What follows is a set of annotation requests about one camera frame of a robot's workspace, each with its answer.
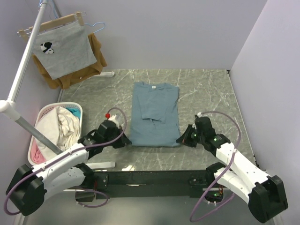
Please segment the blue t shirt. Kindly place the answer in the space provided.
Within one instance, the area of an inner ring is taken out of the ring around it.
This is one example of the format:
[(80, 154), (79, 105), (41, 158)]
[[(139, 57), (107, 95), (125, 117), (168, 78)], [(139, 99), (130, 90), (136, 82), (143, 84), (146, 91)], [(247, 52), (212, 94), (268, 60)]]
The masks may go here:
[(169, 83), (134, 84), (129, 137), (133, 146), (179, 146), (178, 97), (179, 88)]

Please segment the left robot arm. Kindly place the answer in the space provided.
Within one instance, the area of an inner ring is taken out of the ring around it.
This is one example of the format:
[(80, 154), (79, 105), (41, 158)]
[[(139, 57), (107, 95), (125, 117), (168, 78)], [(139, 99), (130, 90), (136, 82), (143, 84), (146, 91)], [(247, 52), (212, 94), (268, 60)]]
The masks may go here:
[(81, 137), (78, 143), (53, 159), (37, 166), (22, 165), (15, 172), (6, 191), (4, 211), (11, 201), (18, 212), (28, 216), (35, 212), (46, 199), (69, 188), (96, 192), (97, 177), (85, 161), (101, 153), (103, 148), (121, 148), (130, 144), (125, 128), (110, 120), (103, 121), (98, 129)]

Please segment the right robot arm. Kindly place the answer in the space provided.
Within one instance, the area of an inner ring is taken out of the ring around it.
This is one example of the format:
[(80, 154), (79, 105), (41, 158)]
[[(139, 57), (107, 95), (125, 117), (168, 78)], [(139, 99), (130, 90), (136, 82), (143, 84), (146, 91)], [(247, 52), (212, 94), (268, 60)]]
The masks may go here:
[(176, 141), (188, 147), (201, 144), (205, 150), (219, 159), (206, 168), (208, 188), (218, 185), (231, 190), (247, 203), (256, 220), (265, 223), (284, 210), (288, 202), (283, 181), (270, 176), (251, 163), (223, 134), (217, 134), (210, 118), (195, 115), (184, 134)]

